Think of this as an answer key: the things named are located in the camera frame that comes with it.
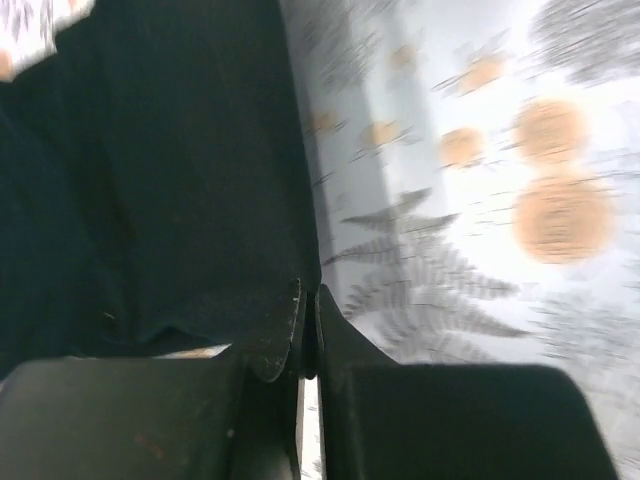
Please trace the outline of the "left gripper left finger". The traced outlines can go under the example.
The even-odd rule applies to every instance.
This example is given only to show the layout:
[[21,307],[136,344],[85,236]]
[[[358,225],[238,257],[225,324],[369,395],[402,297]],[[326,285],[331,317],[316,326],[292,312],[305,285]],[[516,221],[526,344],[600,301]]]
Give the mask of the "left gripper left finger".
[[219,359],[240,360],[264,383],[275,382],[282,375],[299,378],[303,372],[306,304],[307,292],[295,279],[258,327],[226,348]]

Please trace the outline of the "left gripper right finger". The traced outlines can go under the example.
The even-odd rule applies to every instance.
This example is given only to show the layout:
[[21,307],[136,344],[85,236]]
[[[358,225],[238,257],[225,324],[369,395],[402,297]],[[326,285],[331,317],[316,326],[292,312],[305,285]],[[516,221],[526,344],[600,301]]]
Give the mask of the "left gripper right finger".
[[324,284],[320,285],[315,296],[314,322],[318,373],[349,365],[397,365],[343,316]]

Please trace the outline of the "black t-shirt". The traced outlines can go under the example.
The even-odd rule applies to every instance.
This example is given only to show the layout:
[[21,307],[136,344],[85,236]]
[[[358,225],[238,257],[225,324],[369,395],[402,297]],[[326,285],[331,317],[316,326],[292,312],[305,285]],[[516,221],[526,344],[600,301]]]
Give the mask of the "black t-shirt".
[[321,278],[275,1],[99,1],[1,88],[1,370],[230,344]]

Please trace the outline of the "floral patterned table mat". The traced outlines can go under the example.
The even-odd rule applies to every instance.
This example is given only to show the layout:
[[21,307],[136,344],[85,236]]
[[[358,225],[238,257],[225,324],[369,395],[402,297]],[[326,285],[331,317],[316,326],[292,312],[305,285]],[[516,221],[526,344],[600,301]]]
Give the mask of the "floral patterned table mat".
[[[99,1],[5,1],[1,88]],[[275,1],[320,283],[231,344],[1,370],[5,479],[635,479],[639,5]],[[315,296],[397,365],[318,373]]]

